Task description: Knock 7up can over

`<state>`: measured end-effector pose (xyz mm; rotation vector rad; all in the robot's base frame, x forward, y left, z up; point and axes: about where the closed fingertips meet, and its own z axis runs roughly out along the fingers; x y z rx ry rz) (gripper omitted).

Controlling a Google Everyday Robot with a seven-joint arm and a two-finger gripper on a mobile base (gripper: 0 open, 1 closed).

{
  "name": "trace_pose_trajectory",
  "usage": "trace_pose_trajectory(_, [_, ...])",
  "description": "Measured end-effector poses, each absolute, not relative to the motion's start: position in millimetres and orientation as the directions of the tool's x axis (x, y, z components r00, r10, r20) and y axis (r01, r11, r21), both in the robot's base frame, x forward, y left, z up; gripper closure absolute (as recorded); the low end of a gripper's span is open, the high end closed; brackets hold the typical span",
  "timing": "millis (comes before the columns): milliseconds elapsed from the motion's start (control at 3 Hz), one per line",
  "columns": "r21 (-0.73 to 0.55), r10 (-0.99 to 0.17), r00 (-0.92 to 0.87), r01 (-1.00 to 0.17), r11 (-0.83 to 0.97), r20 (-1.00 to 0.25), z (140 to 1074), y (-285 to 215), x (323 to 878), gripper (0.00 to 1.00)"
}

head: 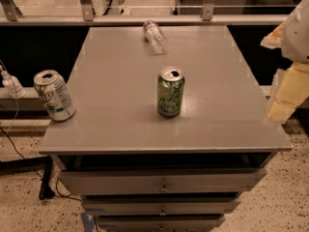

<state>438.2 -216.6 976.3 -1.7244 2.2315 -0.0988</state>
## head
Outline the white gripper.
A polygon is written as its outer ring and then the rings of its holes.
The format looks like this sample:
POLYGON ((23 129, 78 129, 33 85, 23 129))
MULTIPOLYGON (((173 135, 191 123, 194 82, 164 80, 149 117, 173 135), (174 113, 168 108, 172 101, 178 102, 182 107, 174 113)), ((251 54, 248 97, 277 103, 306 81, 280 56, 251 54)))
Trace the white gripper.
POLYGON ((309 98, 309 0, 301 0, 287 20, 261 41, 261 46, 280 48, 282 55, 293 62, 287 70, 278 69, 273 77, 266 120, 285 123, 309 98))

